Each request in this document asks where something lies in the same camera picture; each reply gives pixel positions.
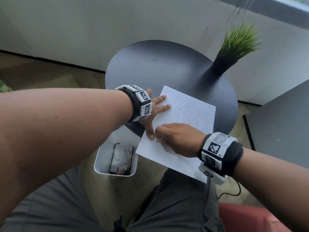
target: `gray pants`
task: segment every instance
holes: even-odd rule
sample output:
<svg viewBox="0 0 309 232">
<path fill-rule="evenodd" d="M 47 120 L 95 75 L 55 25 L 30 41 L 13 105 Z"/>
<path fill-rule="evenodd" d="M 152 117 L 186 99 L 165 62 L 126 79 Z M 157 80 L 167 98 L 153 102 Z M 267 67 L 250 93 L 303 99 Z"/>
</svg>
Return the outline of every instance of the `gray pants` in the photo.
<svg viewBox="0 0 309 232">
<path fill-rule="evenodd" d="M 224 231 L 214 183 L 204 184 L 168 169 L 144 214 L 126 230 Z M 76 166 L 28 195 L 6 219 L 3 231 L 106 230 L 95 216 Z"/>
</svg>

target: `black round table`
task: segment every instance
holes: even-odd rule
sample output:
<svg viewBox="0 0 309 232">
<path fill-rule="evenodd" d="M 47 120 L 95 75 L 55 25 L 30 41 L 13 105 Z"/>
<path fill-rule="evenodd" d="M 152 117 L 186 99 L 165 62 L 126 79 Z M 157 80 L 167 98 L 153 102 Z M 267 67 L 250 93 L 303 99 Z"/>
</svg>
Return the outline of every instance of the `black round table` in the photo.
<svg viewBox="0 0 309 232">
<path fill-rule="evenodd" d="M 209 70 L 212 63 L 205 55 L 178 43 L 140 41 L 112 58 L 106 70 L 105 87 L 137 85 L 144 90 L 152 89 L 154 98 L 160 96 L 166 85 L 214 105 L 214 132 L 229 134 L 238 115 L 237 98 L 229 80 Z M 145 130 L 138 122 L 126 126 L 140 137 Z"/>
</svg>

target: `baseboard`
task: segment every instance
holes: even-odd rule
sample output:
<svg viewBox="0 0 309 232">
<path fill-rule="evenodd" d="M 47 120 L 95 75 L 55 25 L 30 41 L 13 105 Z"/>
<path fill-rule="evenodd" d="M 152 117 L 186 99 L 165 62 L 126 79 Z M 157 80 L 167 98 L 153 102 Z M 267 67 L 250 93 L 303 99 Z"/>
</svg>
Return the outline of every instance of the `baseboard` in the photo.
<svg viewBox="0 0 309 232">
<path fill-rule="evenodd" d="M 250 129 L 249 129 L 249 125 L 248 125 L 248 122 L 247 122 L 246 115 L 243 115 L 243 121 L 245 123 L 245 128 L 246 128 L 246 131 L 247 131 L 247 135 L 248 135 L 248 138 L 249 138 L 251 149 L 253 151 L 256 151 L 254 143 L 253 143 L 253 139 L 252 139 L 252 136 L 251 136 L 251 132 L 250 132 Z"/>
<path fill-rule="evenodd" d="M 30 59 L 34 59 L 34 60 L 43 61 L 43 62 L 55 63 L 55 64 L 59 64 L 59 65 L 63 65 L 63 66 L 74 67 L 74 68 L 78 68 L 78 69 L 83 69 L 83 70 L 88 70 L 88 71 L 93 71 L 93 72 L 98 72 L 98 73 L 103 73 L 103 74 L 106 73 L 106 71 L 97 70 L 97 69 L 93 69 L 93 68 L 90 68 L 90 67 L 83 67 L 83 66 L 78 66 L 78 65 L 75 65 L 75 64 L 71 64 L 71 63 L 59 62 L 59 61 L 55 61 L 55 60 L 51 60 L 51 59 L 39 58 L 39 57 L 33 57 L 33 56 L 25 55 L 25 54 L 13 53 L 13 52 L 1 50 L 1 49 L 0 49 L 0 52 L 4 53 L 4 54 L 11 54 L 11 55 L 15 55 L 15 56 L 23 57 L 23 58 L 30 58 Z"/>
<path fill-rule="evenodd" d="M 239 103 L 243 103 L 243 104 L 247 104 L 247 105 L 257 106 L 257 107 L 261 107 L 261 106 L 262 106 L 262 105 L 260 105 L 260 104 L 256 104 L 256 103 L 249 103 L 249 102 L 240 101 L 240 100 L 237 100 L 237 102 L 239 102 Z"/>
</svg>

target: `white container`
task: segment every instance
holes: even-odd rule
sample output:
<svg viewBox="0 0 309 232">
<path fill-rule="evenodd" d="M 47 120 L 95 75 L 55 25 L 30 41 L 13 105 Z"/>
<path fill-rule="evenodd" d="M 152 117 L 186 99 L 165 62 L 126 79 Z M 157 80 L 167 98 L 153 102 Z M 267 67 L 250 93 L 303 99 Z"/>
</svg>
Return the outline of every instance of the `white container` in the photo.
<svg viewBox="0 0 309 232">
<path fill-rule="evenodd" d="M 137 166 L 137 157 L 138 154 L 135 153 L 137 146 L 140 142 L 141 138 L 135 135 L 131 130 L 129 130 L 126 126 L 122 126 L 116 131 L 112 132 L 108 139 L 100 146 L 98 149 L 98 154 L 95 159 L 94 170 L 99 174 L 112 175 L 117 177 L 130 177 L 136 172 Z M 131 172 L 128 176 L 123 175 L 113 175 L 109 174 L 109 166 L 112 160 L 112 154 L 114 145 L 116 143 L 121 143 L 125 145 L 134 146 L 134 153 L 132 155 L 132 163 L 131 163 Z"/>
</svg>

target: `white paper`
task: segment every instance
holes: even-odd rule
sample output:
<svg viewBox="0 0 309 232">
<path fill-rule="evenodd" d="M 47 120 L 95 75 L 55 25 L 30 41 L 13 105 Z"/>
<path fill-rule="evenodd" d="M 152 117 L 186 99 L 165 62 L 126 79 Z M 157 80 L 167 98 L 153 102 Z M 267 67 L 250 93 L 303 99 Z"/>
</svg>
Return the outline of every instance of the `white paper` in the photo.
<svg viewBox="0 0 309 232">
<path fill-rule="evenodd" d="M 185 123 L 209 134 L 213 132 L 216 107 L 190 97 L 177 90 L 164 86 L 161 95 L 167 99 L 160 105 L 171 104 L 166 112 L 158 114 L 153 120 L 153 127 L 169 123 Z M 174 169 L 199 181 L 207 183 L 207 177 L 198 170 L 201 161 L 198 158 L 180 156 L 159 141 L 151 141 L 144 133 L 136 153 L 166 167 Z"/>
</svg>

